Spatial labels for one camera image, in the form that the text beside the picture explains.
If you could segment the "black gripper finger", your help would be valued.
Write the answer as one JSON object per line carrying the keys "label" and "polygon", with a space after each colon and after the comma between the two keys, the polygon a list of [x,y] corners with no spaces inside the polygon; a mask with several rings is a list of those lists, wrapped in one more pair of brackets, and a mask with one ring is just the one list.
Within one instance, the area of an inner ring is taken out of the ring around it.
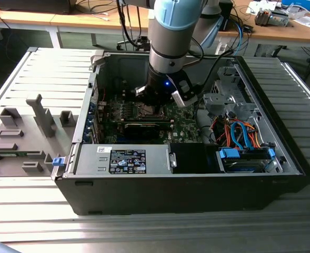
{"label": "black gripper finger", "polygon": [[157,106],[157,94],[148,85],[140,86],[135,89],[136,98],[147,106]]}
{"label": "black gripper finger", "polygon": [[171,104],[171,102],[161,102],[154,106],[154,113],[155,114],[166,114],[167,107]]}

